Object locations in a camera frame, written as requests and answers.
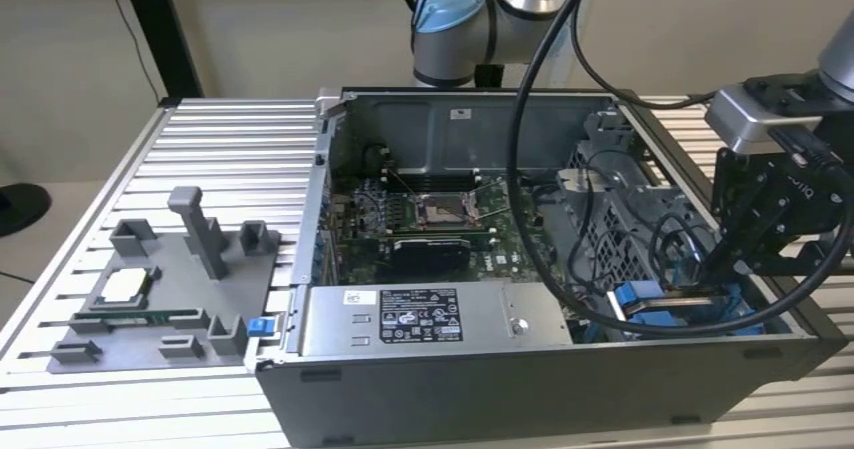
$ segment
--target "black stand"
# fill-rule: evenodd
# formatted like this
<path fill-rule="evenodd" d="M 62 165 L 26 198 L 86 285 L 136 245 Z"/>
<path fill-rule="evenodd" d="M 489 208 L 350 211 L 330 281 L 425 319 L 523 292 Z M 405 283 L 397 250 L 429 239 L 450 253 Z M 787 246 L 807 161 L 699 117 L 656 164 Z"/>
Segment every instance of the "black stand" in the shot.
<path fill-rule="evenodd" d="M 0 187 L 0 237 L 15 233 L 50 208 L 50 195 L 34 184 L 11 184 Z"/>

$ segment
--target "white label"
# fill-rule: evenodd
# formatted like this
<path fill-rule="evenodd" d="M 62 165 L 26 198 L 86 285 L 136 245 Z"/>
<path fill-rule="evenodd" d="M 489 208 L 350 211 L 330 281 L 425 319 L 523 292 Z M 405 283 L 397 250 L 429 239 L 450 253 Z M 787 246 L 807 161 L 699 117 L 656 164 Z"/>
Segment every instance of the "white label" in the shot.
<path fill-rule="evenodd" d="M 450 120 L 470 119 L 470 109 L 450 109 Z"/>
<path fill-rule="evenodd" d="M 345 306 L 376 305 L 376 291 L 344 291 Z"/>

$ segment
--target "floor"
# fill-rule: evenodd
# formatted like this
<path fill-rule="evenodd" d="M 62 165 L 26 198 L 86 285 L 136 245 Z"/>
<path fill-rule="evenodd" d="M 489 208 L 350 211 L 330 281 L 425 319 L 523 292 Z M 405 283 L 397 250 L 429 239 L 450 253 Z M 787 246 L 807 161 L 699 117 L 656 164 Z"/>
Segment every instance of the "floor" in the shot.
<path fill-rule="evenodd" d="M 102 185 L 102 181 L 41 184 L 53 199 L 50 210 L 21 232 L 0 238 L 0 271 L 38 278 Z M 27 290 L 25 282 L 0 277 L 0 327 Z"/>

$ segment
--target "power cable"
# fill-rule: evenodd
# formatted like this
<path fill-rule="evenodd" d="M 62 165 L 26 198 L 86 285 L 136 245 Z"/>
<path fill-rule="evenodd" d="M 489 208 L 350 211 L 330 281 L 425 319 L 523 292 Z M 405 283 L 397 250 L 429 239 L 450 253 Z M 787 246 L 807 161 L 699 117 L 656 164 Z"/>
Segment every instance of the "power cable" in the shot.
<path fill-rule="evenodd" d="M 543 61 L 548 55 L 551 45 L 560 33 L 560 29 L 565 24 L 569 15 L 576 11 L 580 0 L 565 0 L 560 7 L 557 14 L 552 20 L 545 34 L 539 43 L 531 63 L 525 70 L 524 76 L 519 84 L 519 91 L 512 105 L 512 112 L 509 117 L 509 138 L 507 143 L 507 196 L 509 201 L 509 212 L 512 215 L 516 230 L 519 232 L 519 238 L 524 251 L 528 255 L 528 259 L 536 273 L 543 280 L 545 288 L 555 296 L 555 298 L 573 311 L 576 316 L 589 319 L 589 321 L 599 323 L 616 330 L 631 332 L 635 334 L 664 336 L 664 337 L 685 337 L 685 336 L 705 336 L 725 334 L 737 329 L 751 327 L 753 325 L 764 323 L 772 317 L 779 316 L 781 313 L 793 308 L 800 301 L 803 301 L 812 291 L 821 284 L 824 279 L 832 273 L 833 268 L 837 266 L 851 242 L 854 236 L 854 179 L 847 174 L 839 164 L 824 167 L 823 175 L 827 182 L 832 186 L 832 190 L 840 195 L 841 201 L 841 224 L 839 225 L 839 231 L 831 244 L 829 250 L 824 259 L 820 261 L 815 271 L 805 276 L 797 286 L 785 293 L 773 303 L 767 307 L 759 309 L 756 312 L 745 314 L 735 319 L 723 322 L 715 322 L 709 324 L 699 324 L 693 326 L 656 326 L 647 324 L 636 324 L 625 321 L 620 321 L 616 318 L 608 317 L 604 314 L 591 310 L 572 295 L 563 290 L 560 283 L 556 281 L 551 270 L 545 262 L 543 261 L 536 244 L 531 238 L 529 229 L 527 227 L 524 206 L 521 201 L 521 190 L 519 187 L 519 135 L 521 132 L 521 117 L 524 115 L 524 106 L 531 95 L 531 89 L 533 87 L 533 81 L 536 74 L 543 65 Z"/>
<path fill-rule="evenodd" d="M 35 281 L 31 279 L 26 279 L 25 277 L 15 276 L 14 274 L 9 274 L 7 272 L 0 271 L 0 276 L 7 277 L 9 279 L 14 279 L 17 281 L 25 282 L 26 284 L 34 284 Z"/>

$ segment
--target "green circuit board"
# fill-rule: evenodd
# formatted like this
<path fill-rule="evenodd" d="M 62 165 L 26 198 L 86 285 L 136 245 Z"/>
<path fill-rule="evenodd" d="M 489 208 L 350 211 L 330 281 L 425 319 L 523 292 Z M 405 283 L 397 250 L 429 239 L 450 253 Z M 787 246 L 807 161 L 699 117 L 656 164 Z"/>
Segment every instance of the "green circuit board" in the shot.
<path fill-rule="evenodd" d="M 349 205 L 360 216 L 344 214 L 338 239 L 340 283 L 345 285 L 469 282 L 508 279 L 539 281 L 519 239 L 507 202 L 507 187 L 500 178 L 484 178 L 480 186 L 464 193 L 394 193 L 373 191 L 369 204 Z M 358 193 L 353 199 L 362 199 Z M 536 217 L 535 205 L 524 198 L 525 214 Z M 545 232 L 529 224 L 531 235 L 548 260 L 552 248 Z M 412 239 L 462 239 L 470 244 L 466 267 L 432 275 L 401 276 L 389 269 L 389 243 Z"/>

